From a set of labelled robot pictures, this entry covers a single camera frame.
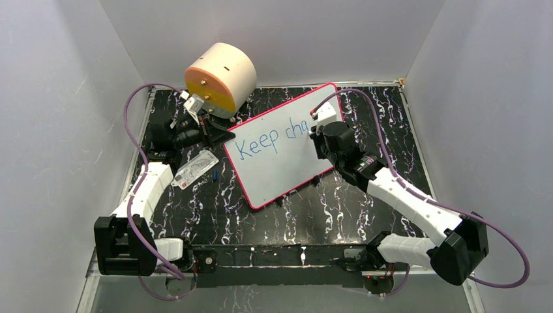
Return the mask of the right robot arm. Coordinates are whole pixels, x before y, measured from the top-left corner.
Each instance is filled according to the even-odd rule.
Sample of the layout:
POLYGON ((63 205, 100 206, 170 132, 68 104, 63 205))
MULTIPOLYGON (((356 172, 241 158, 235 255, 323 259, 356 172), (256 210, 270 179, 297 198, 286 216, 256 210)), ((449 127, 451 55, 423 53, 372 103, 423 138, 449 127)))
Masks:
POLYGON ((347 183, 374 196, 413 222, 425 238, 382 231, 366 245, 364 262, 383 270, 391 263, 431 268, 444 281, 460 286, 488 254, 486 226, 479 215, 458 214, 416 197, 375 155, 360 150, 344 122, 313 126, 309 132, 319 159, 328 160, 347 183))

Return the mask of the pink framed whiteboard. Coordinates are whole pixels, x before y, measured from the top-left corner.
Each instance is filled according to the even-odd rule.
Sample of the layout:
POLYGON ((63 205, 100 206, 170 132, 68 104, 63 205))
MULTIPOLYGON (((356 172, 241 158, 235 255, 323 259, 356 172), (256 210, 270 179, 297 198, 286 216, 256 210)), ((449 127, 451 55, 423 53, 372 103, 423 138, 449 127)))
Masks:
POLYGON ((332 170, 319 159, 308 132, 310 111, 337 87, 326 83, 230 128, 224 144, 248 204, 259 209, 314 177, 332 170))

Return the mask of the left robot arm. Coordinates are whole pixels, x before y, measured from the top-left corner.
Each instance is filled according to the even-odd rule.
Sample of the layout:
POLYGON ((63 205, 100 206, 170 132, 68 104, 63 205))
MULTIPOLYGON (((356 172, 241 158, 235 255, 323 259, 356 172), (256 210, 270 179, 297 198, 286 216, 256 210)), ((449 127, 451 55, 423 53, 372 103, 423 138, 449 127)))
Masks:
POLYGON ((156 269, 181 278, 192 268, 193 251, 186 239, 154 239, 150 223, 163 193, 170 186, 186 188, 218 163, 212 153, 236 137, 201 111, 179 119, 152 122, 150 146, 142 151, 143 165, 121 204, 94 225, 98 268, 103 275, 149 276, 156 269))

